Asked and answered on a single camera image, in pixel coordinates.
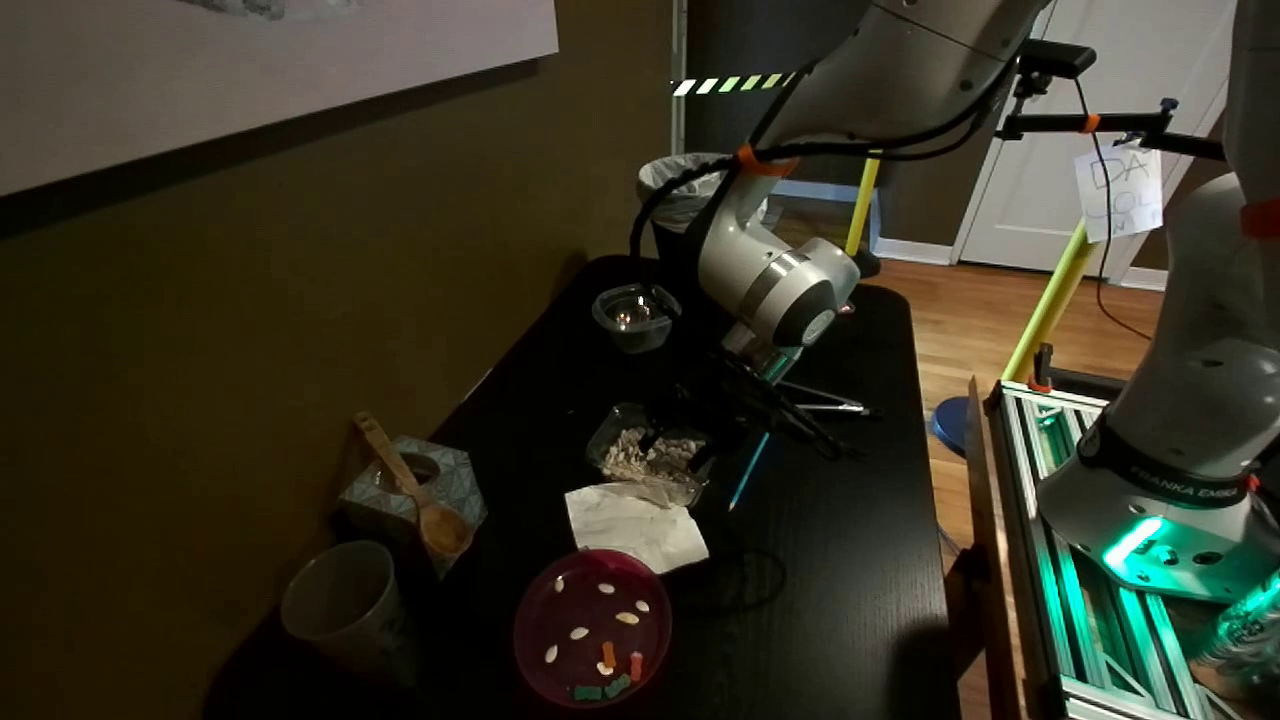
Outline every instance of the cup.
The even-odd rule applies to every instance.
[[[397,559],[383,546],[350,542],[311,555],[283,586],[282,625],[355,681],[399,688],[415,681]]]

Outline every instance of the red bowl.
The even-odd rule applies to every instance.
[[[625,552],[549,564],[517,608],[523,684],[555,709],[613,709],[652,684],[673,643],[665,586]]]

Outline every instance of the tabletop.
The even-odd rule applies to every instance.
[[[408,602],[430,718],[555,718],[517,678],[521,592],[573,552],[566,492],[601,479],[585,445],[604,412],[679,375],[665,352],[619,355],[594,325],[594,295],[633,273],[594,261],[437,432],[473,451],[487,521],[448,579]],[[696,507],[712,559],[665,576],[673,652],[652,688],[598,718],[962,718],[912,314],[874,283],[852,306],[789,380],[875,418],[825,421],[844,456],[777,432],[737,512],[725,485],[741,466],[715,466]]]

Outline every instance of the whiteboard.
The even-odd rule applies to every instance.
[[[555,0],[4,0],[0,198],[555,48]]]

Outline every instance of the wooden floor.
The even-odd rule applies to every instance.
[[[940,402],[964,395],[971,375],[986,394],[997,385],[1027,314],[1041,302],[1044,277],[997,269],[885,265],[885,273],[868,283],[895,290],[912,302],[919,394],[925,412],[932,412]],[[1161,302],[1161,294],[1106,290],[1106,306],[1144,333],[1155,329]],[[1116,380],[1133,375],[1148,352],[1148,339],[1113,325],[1096,307],[1096,283],[1082,283],[1054,344],[1057,368]],[[969,471],[964,459],[950,451],[940,439],[930,439],[930,466],[950,564],[958,548],[971,546]],[[992,718],[986,665],[975,665],[962,681],[962,703],[964,720]]]

